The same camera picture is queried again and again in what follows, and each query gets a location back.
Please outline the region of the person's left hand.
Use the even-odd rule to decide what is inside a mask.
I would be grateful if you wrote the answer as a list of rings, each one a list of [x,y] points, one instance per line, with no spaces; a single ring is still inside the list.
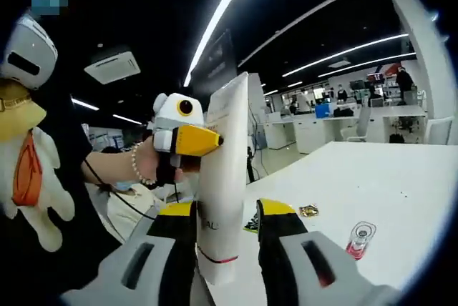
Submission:
[[[185,173],[196,173],[200,171],[200,157],[184,156],[180,160],[180,166],[174,168],[174,182],[181,182],[185,178]],[[159,153],[155,151],[153,146],[153,136],[147,138],[137,146],[135,153],[135,164],[137,171],[142,178],[157,182],[158,180],[168,179],[163,177],[163,173],[158,174],[160,164]]]

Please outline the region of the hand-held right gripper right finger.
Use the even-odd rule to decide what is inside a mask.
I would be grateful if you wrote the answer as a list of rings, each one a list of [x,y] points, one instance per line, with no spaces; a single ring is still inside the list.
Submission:
[[[321,232],[309,232],[295,210],[260,198],[258,261],[269,305],[395,305],[399,291],[374,285],[356,261]]]

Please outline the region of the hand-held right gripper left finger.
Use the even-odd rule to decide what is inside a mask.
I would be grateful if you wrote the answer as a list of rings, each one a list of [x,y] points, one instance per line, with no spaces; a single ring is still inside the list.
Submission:
[[[150,209],[97,276],[61,295],[63,305],[189,305],[196,266],[192,201]]]

